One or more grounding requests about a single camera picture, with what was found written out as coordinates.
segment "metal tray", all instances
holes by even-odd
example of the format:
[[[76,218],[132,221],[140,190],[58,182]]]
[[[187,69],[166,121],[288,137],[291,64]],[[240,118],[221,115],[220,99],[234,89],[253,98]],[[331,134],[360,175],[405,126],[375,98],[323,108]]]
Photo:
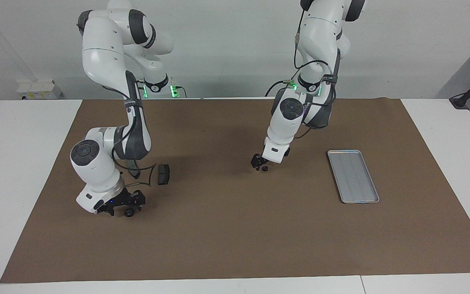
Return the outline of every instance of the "metal tray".
[[[377,203],[377,190],[359,150],[328,151],[343,203]]]

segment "brown surface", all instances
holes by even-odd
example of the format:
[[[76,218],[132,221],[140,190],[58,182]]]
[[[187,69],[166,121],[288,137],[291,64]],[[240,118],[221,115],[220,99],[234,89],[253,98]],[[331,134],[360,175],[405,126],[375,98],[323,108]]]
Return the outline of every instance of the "brown surface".
[[[470,220],[399,100],[338,100],[327,129],[263,173],[249,162],[271,104],[145,102],[153,151],[140,165],[168,163],[171,179],[140,186],[148,203],[126,218],[75,202],[71,147],[126,122],[121,101],[84,101],[1,282],[470,272]],[[329,149],[362,151],[379,203],[339,201]]]

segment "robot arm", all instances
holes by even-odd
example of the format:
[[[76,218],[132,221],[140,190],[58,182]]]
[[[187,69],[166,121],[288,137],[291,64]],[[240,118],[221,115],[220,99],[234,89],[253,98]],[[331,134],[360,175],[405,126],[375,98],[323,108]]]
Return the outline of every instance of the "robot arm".
[[[297,46],[303,61],[296,77],[297,92],[285,89],[277,93],[263,153],[256,154],[251,162],[254,168],[268,161],[281,163],[301,124],[310,129],[328,125],[340,59],[350,47],[349,39],[342,34],[341,21],[356,20],[365,2],[301,0],[308,15],[302,21]]]
[[[86,74],[105,89],[123,96],[128,125],[91,129],[71,151],[71,163],[86,186],[76,201],[88,212],[114,214],[117,205],[140,210],[145,199],[141,192],[129,193],[112,157],[140,160],[151,149],[135,76],[126,69],[125,55],[142,67],[145,80],[163,82],[168,76],[160,61],[143,56],[167,54],[173,42],[165,34],[157,38],[146,16],[128,0],[111,0],[107,9],[85,11],[78,27],[82,34],[82,65]]]

